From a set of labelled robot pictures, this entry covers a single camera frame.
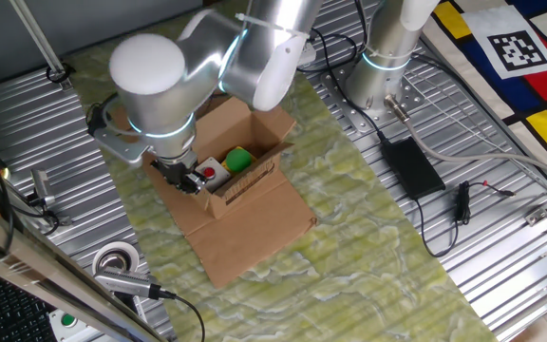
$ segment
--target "perforated metal surface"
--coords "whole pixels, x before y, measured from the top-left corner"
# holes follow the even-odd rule
[[[71,227],[50,236],[59,248],[91,273],[97,251],[113,241],[137,248],[140,272],[148,266],[97,144],[85,133],[85,114],[74,91],[63,92],[40,70],[0,85],[0,158],[21,192],[32,192],[31,168],[44,168],[59,215]],[[159,301],[142,302],[148,323],[161,334],[172,331]]]
[[[376,8],[375,2],[365,0],[365,5],[370,17]],[[344,33],[357,42],[362,41],[362,29],[352,1],[326,1],[316,27],[324,34]],[[323,67],[322,44],[316,42],[314,47],[318,61],[312,67]],[[347,43],[330,40],[330,57],[334,63],[348,55]],[[474,123],[478,124],[492,143],[519,153],[519,147],[504,126],[476,107],[447,76],[416,62],[411,62],[409,70],[412,72],[407,73],[407,79],[450,117],[474,132],[479,132]],[[85,134],[84,113],[76,94],[63,93],[58,86],[44,80],[43,74],[43,71],[35,72],[0,85],[0,156],[11,168],[12,182],[25,193],[31,187],[30,168],[45,167],[58,198],[53,210],[73,218],[73,227],[61,228],[52,240],[89,271],[96,251],[110,241],[123,240],[140,248],[100,150]],[[374,135],[363,135],[351,125],[333,104],[318,74],[310,75],[309,79],[407,217],[419,227],[417,208],[383,161]],[[439,152],[467,155],[494,150],[434,105],[427,104],[413,111],[411,120],[425,142]],[[408,137],[400,123],[381,123],[381,127],[393,141]],[[446,191],[422,199],[425,234],[434,251],[449,243],[455,189],[461,181],[487,180],[499,188],[519,193],[507,199],[486,188],[473,188],[472,220],[461,227],[453,252],[441,258],[444,268],[476,313],[494,330],[547,294],[547,226],[530,227],[523,219],[547,201],[543,195],[547,189],[511,161],[431,162],[447,186]],[[146,269],[141,256],[140,270]],[[160,303],[145,300],[143,306],[151,325],[161,333],[171,331]],[[546,311],[547,301],[498,338],[512,336]]]
[[[365,0],[364,3],[370,17],[376,9],[376,2]],[[343,33],[357,43],[363,39],[352,1],[325,2],[315,26],[325,35]],[[318,59],[310,67],[324,67],[322,44],[318,41],[313,46]],[[349,44],[340,39],[330,39],[328,46],[332,63],[343,61],[350,55]],[[334,103],[320,82],[320,74],[309,74],[308,78],[406,216],[419,228],[421,220],[417,206],[406,196],[383,160],[375,134],[362,134],[355,129],[347,117],[351,114],[344,113]],[[475,106],[447,75],[431,66],[412,61],[406,78],[448,114],[443,114],[423,98],[423,105],[410,112],[411,121],[430,147],[447,155],[494,152],[496,147],[482,140],[485,136],[481,129],[491,137],[494,145],[507,152],[521,153],[514,143],[516,139],[505,126]],[[409,136],[405,127],[395,120],[387,123],[380,121],[378,124],[392,141]],[[421,200],[424,231],[433,251],[446,248],[450,242],[454,197],[460,182],[487,180],[498,188],[518,192],[516,197],[508,199],[485,187],[473,187],[470,193],[472,219],[468,225],[460,227],[456,248],[440,259],[476,313],[495,331],[547,294],[547,225],[530,227],[524,220],[534,208],[547,201],[544,195],[547,187],[534,181],[533,177],[541,178],[535,169],[530,167],[528,172],[524,172],[521,166],[511,161],[430,161],[446,184],[445,191]],[[545,312],[547,299],[529,317],[517,322],[508,331],[499,333],[498,339],[510,338]]]

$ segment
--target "black keyboard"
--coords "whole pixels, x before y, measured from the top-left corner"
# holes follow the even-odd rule
[[[0,341],[55,342],[49,307],[0,278]]]

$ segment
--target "red button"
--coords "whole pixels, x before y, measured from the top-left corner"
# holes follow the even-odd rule
[[[212,168],[212,167],[206,167],[203,171],[202,171],[202,174],[204,175],[204,177],[207,179],[207,180],[211,180],[213,179],[217,173],[215,172],[215,169]]]

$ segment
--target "black power adapter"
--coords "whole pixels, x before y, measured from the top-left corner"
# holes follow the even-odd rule
[[[399,142],[383,140],[381,152],[412,200],[444,190],[443,180],[412,137]]]

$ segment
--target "cardboard box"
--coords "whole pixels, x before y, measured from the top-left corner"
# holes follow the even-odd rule
[[[198,120],[194,150],[200,162],[213,156],[222,161],[240,145],[258,161],[214,194],[182,194],[150,166],[143,169],[198,255],[216,288],[225,286],[260,261],[307,233],[317,219],[282,171],[282,140],[294,120],[281,108],[251,112],[232,99]]]
[[[199,119],[196,123],[198,135],[193,145],[198,163],[209,157],[223,162],[227,153],[237,146],[257,158],[214,194],[204,189],[194,195],[201,208],[220,219],[244,205],[245,197],[277,171],[280,154],[292,146],[283,140],[294,125],[294,119],[281,107],[270,112],[252,112],[236,98]]]

